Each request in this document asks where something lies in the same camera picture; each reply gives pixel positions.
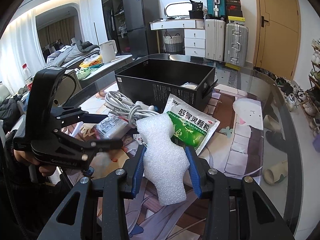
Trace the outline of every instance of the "silver suitcase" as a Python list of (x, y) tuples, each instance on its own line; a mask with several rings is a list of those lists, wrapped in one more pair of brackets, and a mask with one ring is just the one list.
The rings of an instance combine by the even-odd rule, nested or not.
[(226, 23), (220, 20), (206, 19), (205, 58), (223, 61)]
[(224, 61), (237, 66), (244, 66), (247, 56), (249, 29), (240, 24), (226, 24)]

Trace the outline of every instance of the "green medicine packet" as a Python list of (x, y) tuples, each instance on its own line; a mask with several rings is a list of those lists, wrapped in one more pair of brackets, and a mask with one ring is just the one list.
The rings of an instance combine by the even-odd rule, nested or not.
[(197, 155), (220, 124), (217, 119), (200, 112), (173, 94), (169, 95), (164, 113), (169, 115), (173, 123), (173, 136), (192, 146)]

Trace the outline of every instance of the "white curtain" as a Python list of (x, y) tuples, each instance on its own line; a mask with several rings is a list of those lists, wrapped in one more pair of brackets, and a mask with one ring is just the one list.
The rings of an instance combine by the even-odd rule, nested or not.
[(25, 86), (22, 74), (25, 63), (33, 75), (45, 66), (34, 9), (11, 22), (0, 39), (2, 82), (12, 94)]
[(98, 45), (94, 24), (90, 17), (89, 0), (79, 0), (79, 9), (83, 41), (90, 41), (92, 44)]

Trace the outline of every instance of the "white desk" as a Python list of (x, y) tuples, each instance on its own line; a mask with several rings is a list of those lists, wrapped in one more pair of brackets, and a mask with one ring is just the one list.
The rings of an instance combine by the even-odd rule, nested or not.
[(167, 20), (164, 22), (151, 22), (151, 30), (157, 32), (158, 53), (160, 53), (159, 30), (184, 29), (184, 41), (186, 55), (204, 57), (205, 56), (205, 30), (204, 20), (181, 19)]

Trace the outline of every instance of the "person's hand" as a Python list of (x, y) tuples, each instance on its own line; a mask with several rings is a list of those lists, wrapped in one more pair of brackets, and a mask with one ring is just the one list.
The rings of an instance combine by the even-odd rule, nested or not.
[[(14, 150), (14, 157), (20, 163), (23, 163), (27, 166), (30, 164), (39, 165), (40, 162), (35, 158), (33, 153), (30, 152), (23, 152), (23, 151), (16, 151)], [(39, 167), (39, 171), (41, 172), (42, 176), (48, 177), (54, 174), (56, 170), (56, 166), (52, 165), (42, 165)]]

